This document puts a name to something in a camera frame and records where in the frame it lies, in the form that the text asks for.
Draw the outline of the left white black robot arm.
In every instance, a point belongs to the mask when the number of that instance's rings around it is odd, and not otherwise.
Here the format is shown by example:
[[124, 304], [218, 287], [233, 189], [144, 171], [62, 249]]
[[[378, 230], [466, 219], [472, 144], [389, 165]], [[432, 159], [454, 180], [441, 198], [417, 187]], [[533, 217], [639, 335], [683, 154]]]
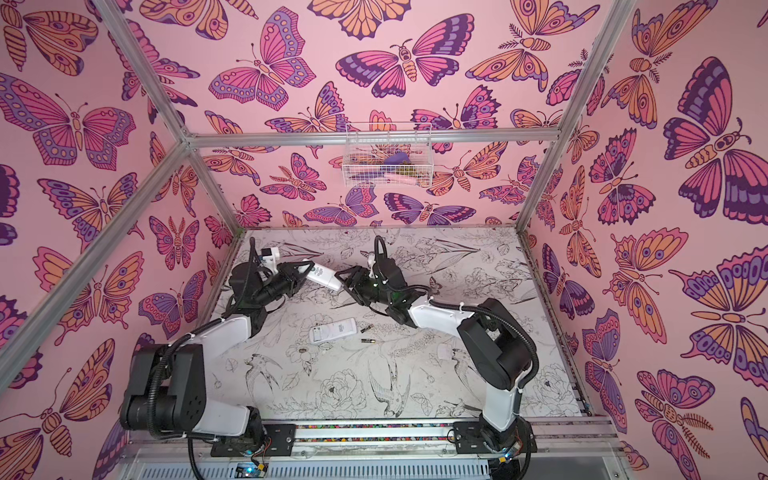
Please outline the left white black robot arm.
[[211, 399], [207, 366], [253, 338], [269, 315], [267, 306], [293, 296], [314, 267], [310, 260], [279, 263], [272, 270], [255, 260], [237, 265], [222, 316], [170, 344], [149, 345], [135, 354], [119, 413], [121, 427], [156, 440], [259, 443], [264, 428], [258, 409]]

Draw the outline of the white remote with display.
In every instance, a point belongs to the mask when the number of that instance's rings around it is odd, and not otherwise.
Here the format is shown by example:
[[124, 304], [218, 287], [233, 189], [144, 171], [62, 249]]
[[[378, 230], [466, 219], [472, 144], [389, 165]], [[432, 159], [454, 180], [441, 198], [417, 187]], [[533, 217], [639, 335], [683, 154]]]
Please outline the white remote with display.
[[348, 318], [312, 327], [309, 332], [309, 341], [311, 344], [322, 344], [355, 335], [357, 332], [356, 320]]

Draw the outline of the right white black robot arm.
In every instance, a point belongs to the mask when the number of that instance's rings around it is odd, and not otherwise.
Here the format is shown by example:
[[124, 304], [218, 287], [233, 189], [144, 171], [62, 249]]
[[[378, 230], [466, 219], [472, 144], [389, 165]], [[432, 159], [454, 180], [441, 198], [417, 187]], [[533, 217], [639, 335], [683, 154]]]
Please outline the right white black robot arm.
[[428, 329], [461, 340], [470, 363], [485, 382], [479, 433], [486, 448], [509, 454], [530, 431], [520, 414], [524, 388], [539, 372], [537, 347], [502, 302], [446, 303], [426, 285], [409, 284], [395, 261], [375, 254], [367, 267], [335, 274], [353, 300], [400, 325]]

